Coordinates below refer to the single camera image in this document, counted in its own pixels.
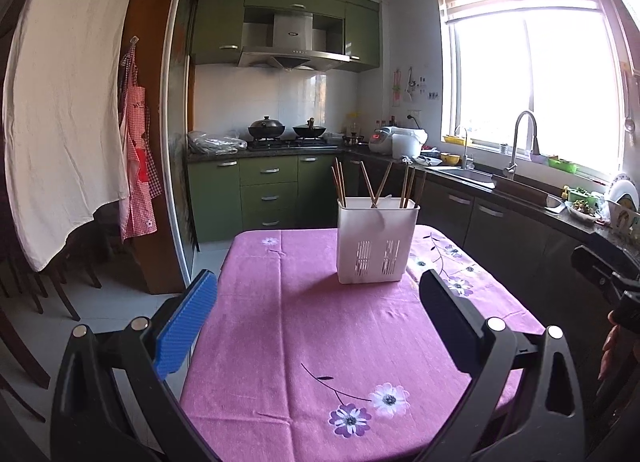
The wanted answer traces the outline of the person's right hand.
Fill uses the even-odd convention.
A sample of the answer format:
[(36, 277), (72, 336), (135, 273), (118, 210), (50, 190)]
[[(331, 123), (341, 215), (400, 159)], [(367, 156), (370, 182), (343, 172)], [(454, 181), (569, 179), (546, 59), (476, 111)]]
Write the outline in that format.
[(611, 323), (611, 330), (608, 332), (602, 346), (602, 357), (600, 362), (600, 371), (598, 381), (603, 382), (611, 372), (614, 364), (615, 349), (620, 338), (620, 325), (615, 321), (613, 313), (608, 313), (608, 322)]

